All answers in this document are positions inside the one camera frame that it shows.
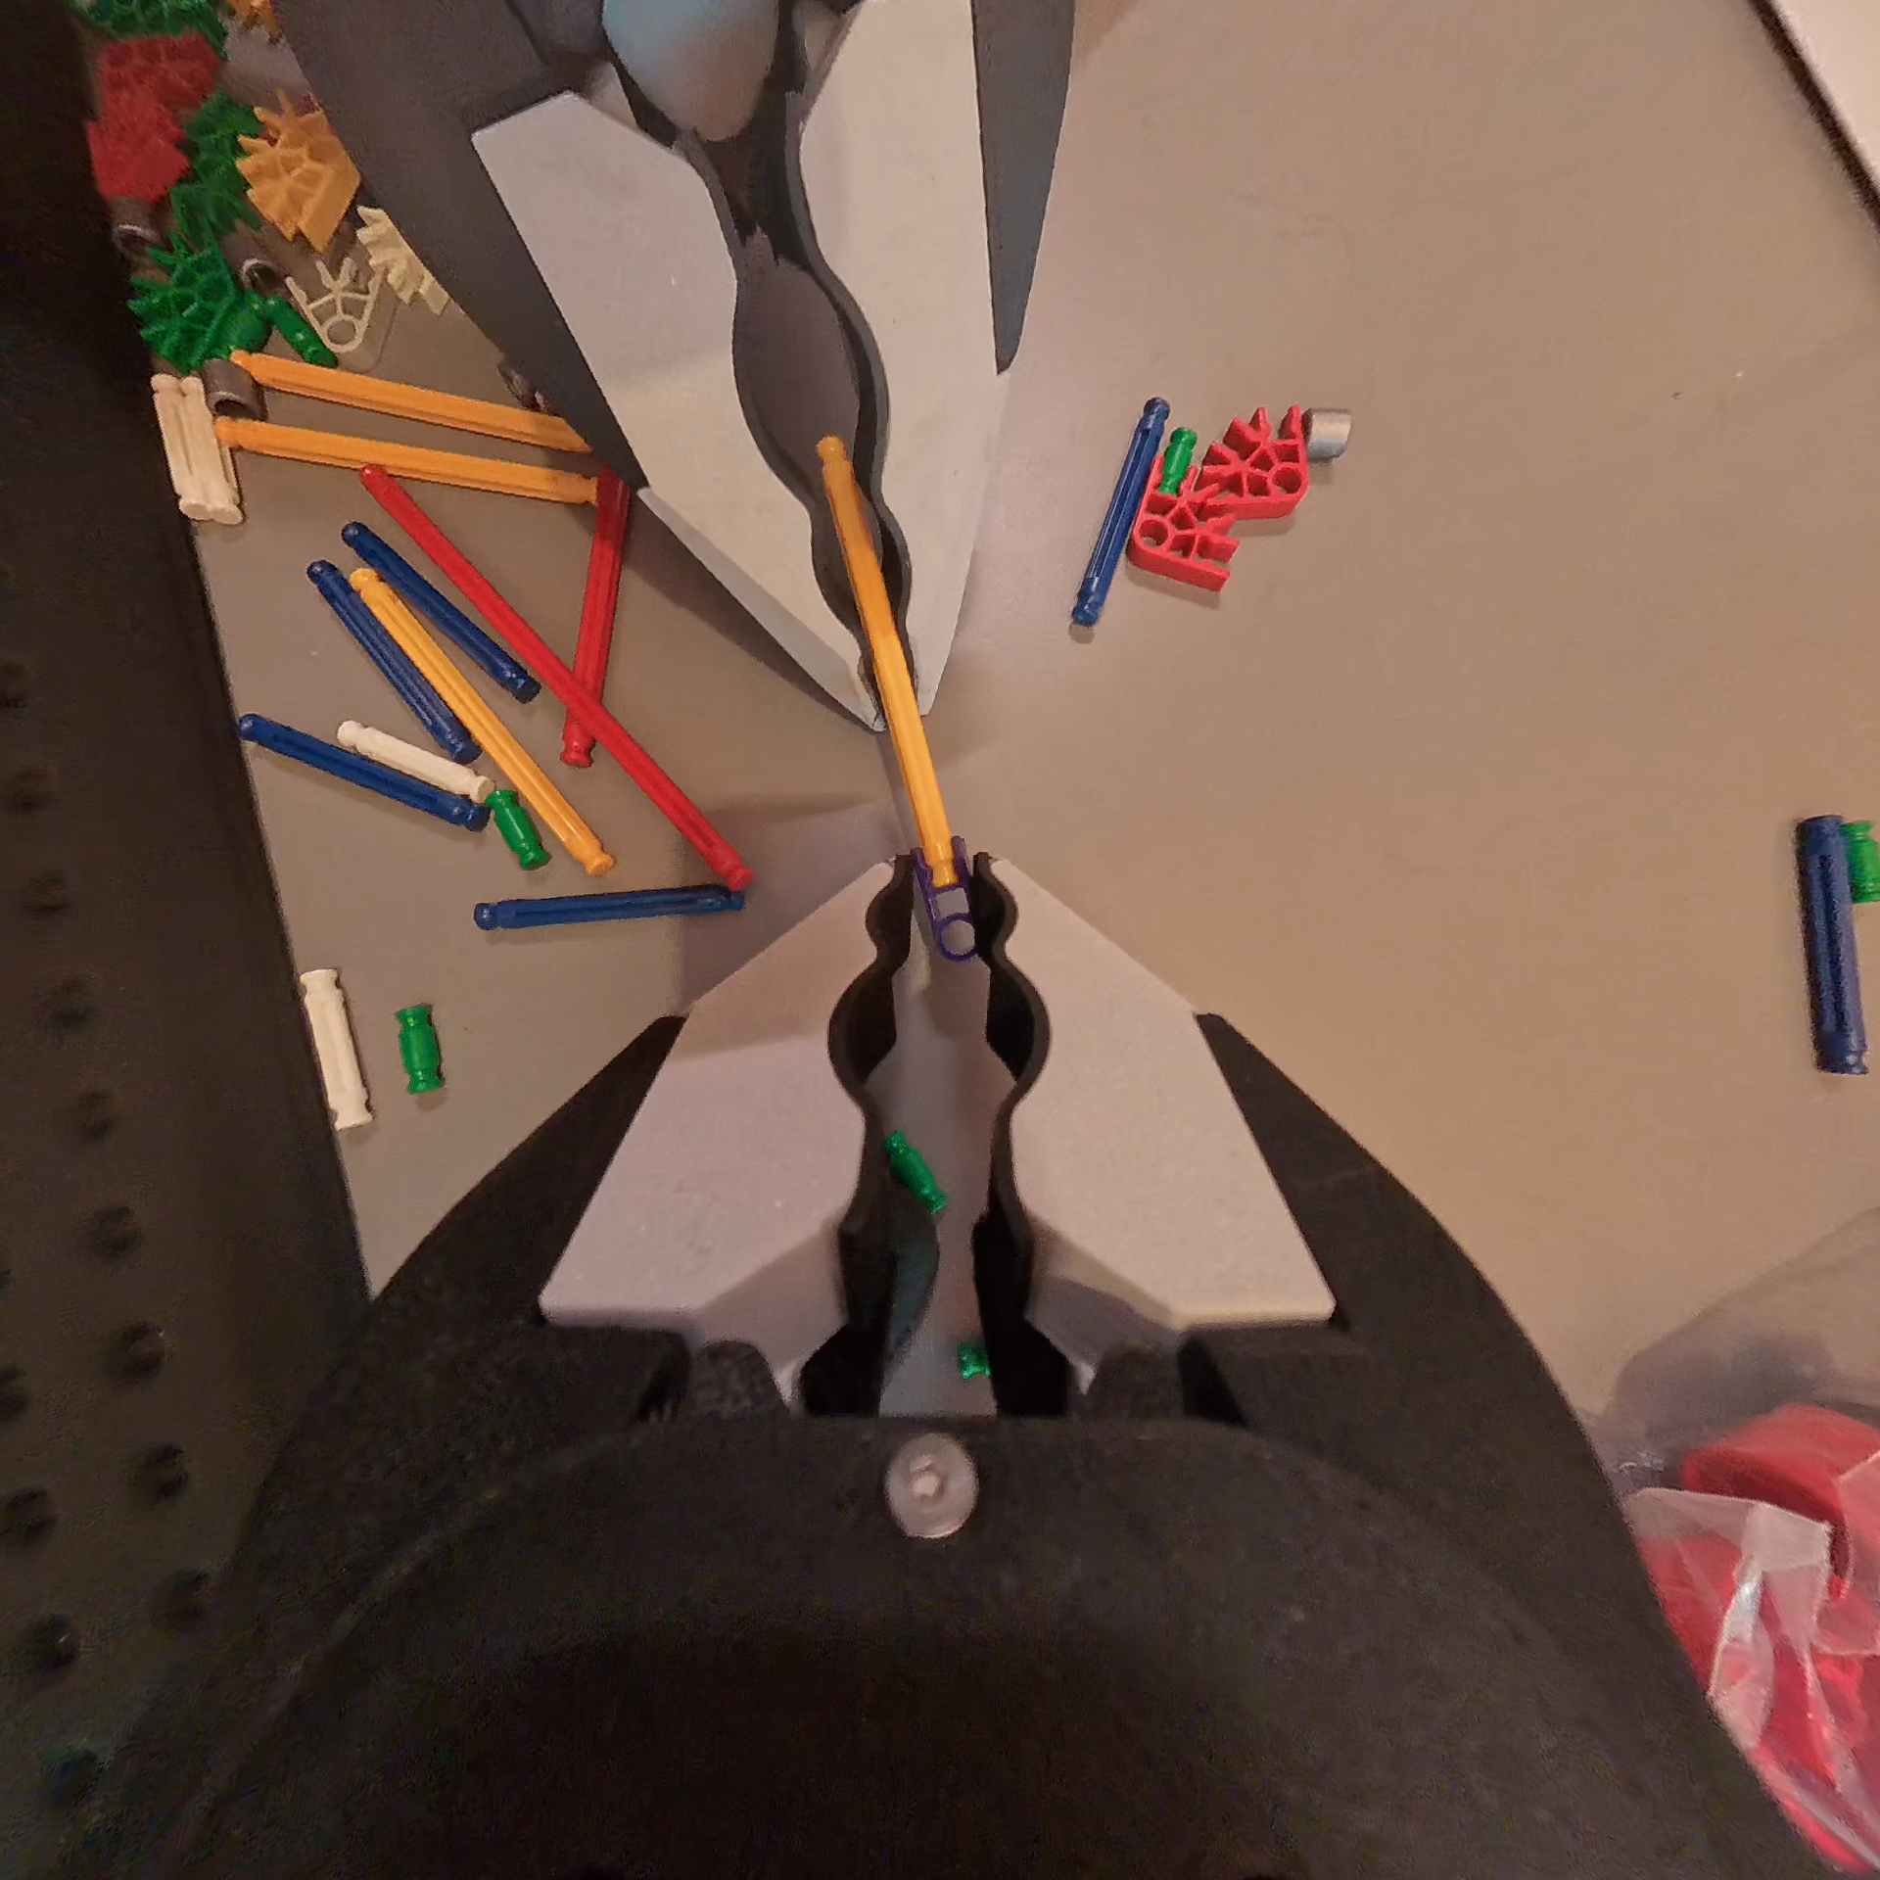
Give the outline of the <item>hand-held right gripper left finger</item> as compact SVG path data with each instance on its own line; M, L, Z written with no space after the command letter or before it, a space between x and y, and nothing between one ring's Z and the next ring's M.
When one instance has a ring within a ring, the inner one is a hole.
M848 1319L838 1217L864 1149L832 1016L882 961L864 914L891 888L903 864L864 864L694 1000L536 1298L556 1329L747 1342L801 1394Z

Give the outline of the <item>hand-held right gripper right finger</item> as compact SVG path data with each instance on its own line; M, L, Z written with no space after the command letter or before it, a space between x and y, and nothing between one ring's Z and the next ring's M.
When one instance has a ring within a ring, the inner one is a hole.
M1190 1000L1011 857L978 857L971 919L1011 1069L971 1225L989 1389L1088 1389L1111 1350L1336 1326Z

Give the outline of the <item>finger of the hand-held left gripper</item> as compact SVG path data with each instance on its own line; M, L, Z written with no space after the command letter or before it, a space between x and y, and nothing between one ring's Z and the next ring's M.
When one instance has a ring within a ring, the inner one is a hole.
M978 128L971 6L841 12L801 117L801 190L862 328L854 463L897 549L922 715L952 646L1004 416Z
M580 92L472 135L647 507L862 726L886 732L862 642L812 566L812 507L767 468L730 370L736 263L694 162Z

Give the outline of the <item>purple rod-end connector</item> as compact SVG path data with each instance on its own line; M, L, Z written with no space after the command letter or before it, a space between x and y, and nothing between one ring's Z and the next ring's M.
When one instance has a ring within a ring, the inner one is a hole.
M922 894L933 943L944 961L978 956L971 857L952 835L950 881L934 881L922 849L913 849L913 881Z

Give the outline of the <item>yellow plastic rod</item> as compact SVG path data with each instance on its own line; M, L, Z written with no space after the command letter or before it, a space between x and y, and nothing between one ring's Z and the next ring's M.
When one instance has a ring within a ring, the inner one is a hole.
M261 390L281 390L297 399L332 404L346 410L379 410L403 419L424 419L445 432L515 439L556 455L591 455L570 419L532 408L488 404L466 395L419 390L399 381L377 381L340 367L288 363L275 352L233 352L229 367L246 370Z
M940 791L940 772L928 745L928 718L913 689L913 673L906 673L906 652L896 623L896 606L891 606L891 588L886 588L886 568L882 568L882 549L877 535L864 529L864 507L862 507L862 491L855 491L855 468L854 455L838 434L823 434L816 442L818 460L818 481L823 481L823 500L832 513L832 532L838 532L838 549L841 549L841 568L855 595L855 621L870 646L870 677L877 677L877 693L882 693L882 715L891 726L891 745L897 756L903 769L903 791L913 804L913 826L922 837L922 860L928 860L928 881L933 888L952 888L957 884L957 860L952 860L952 826L944 812L944 791Z
M546 769L521 745L506 718L477 693L466 673L435 642L419 609L377 568L350 568L346 588L368 609L392 635L392 642L419 661L435 693L462 718L488 757L521 791L528 816L580 860L587 881L612 877L618 857L604 849L597 828L565 801Z
M515 460L477 460L424 442L357 439L332 432L297 432L275 419L211 416L220 442L261 460L290 460L310 468L383 474L399 481L435 481L457 491L551 500L551 504L597 504L597 476L562 474Z

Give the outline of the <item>white snowflake connector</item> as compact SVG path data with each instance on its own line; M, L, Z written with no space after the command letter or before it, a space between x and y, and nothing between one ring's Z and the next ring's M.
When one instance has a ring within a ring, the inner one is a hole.
M377 207L361 203L357 207L361 221L361 249L369 273L399 298L399 307L421 307L430 315L448 309L448 293L438 285L438 277L424 269L424 258L406 246L406 234L399 232L399 221Z

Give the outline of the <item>light grey connector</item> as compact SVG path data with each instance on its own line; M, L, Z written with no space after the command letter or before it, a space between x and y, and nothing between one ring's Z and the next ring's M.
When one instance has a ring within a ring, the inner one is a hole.
M357 363L379 328L379 273L357 253L304 258L288 273L288 298L340 363Z

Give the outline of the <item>green fan connector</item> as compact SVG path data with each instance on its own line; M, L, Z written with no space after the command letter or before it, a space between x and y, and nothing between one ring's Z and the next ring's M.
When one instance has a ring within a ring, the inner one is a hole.
M176 246L208 249L239 221L265 228L239 175L249 138L265 138L261 110L224 88L180 126L185 175L172 183Z
M202 35L220 56L229 20L220 0L74 0L71 6L104 42L130 35Z
M143 348L176 373L233 352L265 352L280 333L280 301L249 293L224 249L198 246L147 249L130 283L130 315Z

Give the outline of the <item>black foam cylinder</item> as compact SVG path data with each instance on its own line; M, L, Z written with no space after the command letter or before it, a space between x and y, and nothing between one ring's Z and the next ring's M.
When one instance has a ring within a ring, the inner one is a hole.
M903 1180L891 1180L891 1255L896 1289L882 1384L903 1365L940 1277L940 1217Z

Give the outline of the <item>red fan connector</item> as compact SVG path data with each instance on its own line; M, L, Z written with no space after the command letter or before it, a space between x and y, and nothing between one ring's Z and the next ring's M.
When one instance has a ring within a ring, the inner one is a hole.
M188 117L224 80L224 56L208 35L114 35L98 49L98 88L106 110L157 108Z
M176 110L143 92L110 92L83 135L104 198L157 203L188 168Z
M1195 496L1149 485L1125 542L1125 561L1146 576L1221 591L1230 580L1235 532Z
M1259 408L1235 416L1195 468L1195 504L1220 525L1289 520L1312 491L1308 419L1292 404L1273 425Z

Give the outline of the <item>long red rod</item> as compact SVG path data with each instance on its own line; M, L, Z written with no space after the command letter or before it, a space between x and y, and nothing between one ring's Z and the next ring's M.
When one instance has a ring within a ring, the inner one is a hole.
M668 826L710 860L728 888L750 888L756 869L720 835L720 826L670 783L670 772L635 741L591 686L509 606L509 595L435 529L435 520L383 468L368 463L369 500L424 549L424 561L481 609L481 621L541 677L541 686L580 718L580 726L644 786Z
M609 689L621 576L627 576L627 535L628 535L628 485L604 468L591 549L587 549L582 602L580 602L580 642L576 642L576 681L587 686L591 693Z

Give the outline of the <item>black perforated foam strip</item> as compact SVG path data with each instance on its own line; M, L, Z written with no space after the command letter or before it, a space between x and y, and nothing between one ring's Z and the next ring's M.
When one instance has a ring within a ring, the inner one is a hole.
M3 6L3 1874L194 1653L368 1307L67 6Z

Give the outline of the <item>thick blue rod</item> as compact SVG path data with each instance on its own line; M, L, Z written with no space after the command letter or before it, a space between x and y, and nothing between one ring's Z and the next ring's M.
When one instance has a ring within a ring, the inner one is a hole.
M1858 904L1846 904L1839 816L1809 816L1797 826L1797 909L1817 1065L1826 1076L1866 1076Z

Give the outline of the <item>plastic bag of red wheels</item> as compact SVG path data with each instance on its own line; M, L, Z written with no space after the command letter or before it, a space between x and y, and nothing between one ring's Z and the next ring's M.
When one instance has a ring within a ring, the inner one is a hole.
M1880 1856L1880 1212L1624 1363L1594 1444L1727 1737L1844 1874Z

